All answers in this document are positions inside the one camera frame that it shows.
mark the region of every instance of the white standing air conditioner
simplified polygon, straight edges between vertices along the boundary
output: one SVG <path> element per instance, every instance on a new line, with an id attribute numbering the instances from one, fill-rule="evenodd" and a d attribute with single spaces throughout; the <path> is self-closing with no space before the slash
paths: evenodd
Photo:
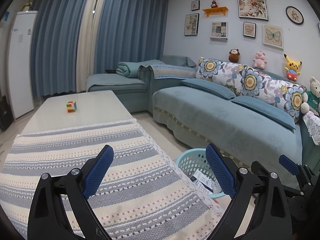
<path id="1" fill-rule="evenodd" d="M 18 12 L 11 31 L 8 57 L 8 85 L 13 117 L 34 109 L 30 51 L 37 11 Z"/>

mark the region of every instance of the pink pig plush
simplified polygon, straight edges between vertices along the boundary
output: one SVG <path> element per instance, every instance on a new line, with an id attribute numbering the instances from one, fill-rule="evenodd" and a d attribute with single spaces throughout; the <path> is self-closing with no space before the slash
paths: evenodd
<path id="1" fill-rule="evenodd" d="M 268 63 L 266 61 L 266 54 L 262 51 L 257 52 L 256 58 L 253 60 L 253 62 L 254 62 L 254 67 L 265 69 L 266 64 Z"/>

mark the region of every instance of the beige curtain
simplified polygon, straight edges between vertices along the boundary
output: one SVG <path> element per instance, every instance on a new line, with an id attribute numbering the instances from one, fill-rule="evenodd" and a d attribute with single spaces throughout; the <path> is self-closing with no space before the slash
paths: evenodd
<path id="1" fill-rule="evenodd" d="M 76 88 L 77 92 L 86 90 L 87 77 L 93 75 L 94 51 L 96 45 L 99 19 L 104 0 L 87 0 L 81 21 L 77 63 L 76 63 Z"/>

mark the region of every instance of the wall shelf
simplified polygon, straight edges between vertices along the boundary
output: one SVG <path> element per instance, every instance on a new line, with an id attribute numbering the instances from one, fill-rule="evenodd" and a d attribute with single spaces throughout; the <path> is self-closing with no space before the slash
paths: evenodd
<path id="1" fill-rule="evenodd" d="M 209 9 L 203 9 L 207 17 L 210 15 L 216 15 L 216 14 L 223 14 L 226 15 L 226 12 L 228 11 L 227 7 L 216 7 L 216 8 L 209 8 Z"/>

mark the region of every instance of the white tabletop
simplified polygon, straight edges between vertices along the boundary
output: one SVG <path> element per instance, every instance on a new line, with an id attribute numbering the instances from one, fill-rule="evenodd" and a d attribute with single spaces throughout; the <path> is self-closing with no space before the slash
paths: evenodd
<path id="1" fill-rule="evenodd" d="M 77 111 L 67 112 L 76 101 Z M 132 115 L 112 91 L 98 91 L 48 98 L 21 134 L 131 119 Z"/>

